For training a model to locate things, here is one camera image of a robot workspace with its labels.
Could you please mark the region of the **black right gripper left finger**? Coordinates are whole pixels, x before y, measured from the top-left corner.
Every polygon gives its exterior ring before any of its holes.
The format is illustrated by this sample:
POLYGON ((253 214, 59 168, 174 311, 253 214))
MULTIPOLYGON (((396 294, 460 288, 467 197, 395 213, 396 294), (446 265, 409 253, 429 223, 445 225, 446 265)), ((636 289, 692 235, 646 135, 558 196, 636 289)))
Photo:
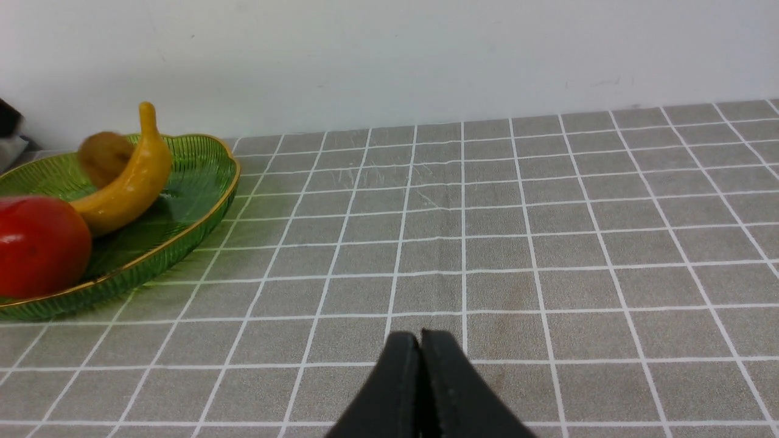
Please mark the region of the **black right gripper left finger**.
POLYGON ((390 333, 372 372, 327 436, 417 437, 418 346, 412 333, 390 333))

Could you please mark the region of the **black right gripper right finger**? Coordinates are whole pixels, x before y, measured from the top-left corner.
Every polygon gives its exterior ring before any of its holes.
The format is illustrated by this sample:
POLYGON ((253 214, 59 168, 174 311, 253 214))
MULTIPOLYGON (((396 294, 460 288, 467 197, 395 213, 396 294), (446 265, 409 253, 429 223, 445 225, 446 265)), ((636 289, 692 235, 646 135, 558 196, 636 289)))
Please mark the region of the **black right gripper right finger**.
POLYGON ((448 331, 421 331, 426 388, 421 437, 534 437, 500 400, 448 331))

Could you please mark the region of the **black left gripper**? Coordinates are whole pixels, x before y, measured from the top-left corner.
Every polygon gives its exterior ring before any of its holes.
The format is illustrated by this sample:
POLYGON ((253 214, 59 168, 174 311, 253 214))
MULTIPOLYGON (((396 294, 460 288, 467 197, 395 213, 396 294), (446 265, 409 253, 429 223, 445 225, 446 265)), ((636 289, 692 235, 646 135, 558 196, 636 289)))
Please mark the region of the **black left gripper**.
POLYGON ((37 144, 21 133, 24 117, 10 103, 1 99, 1 172, 37 153, 37 144))

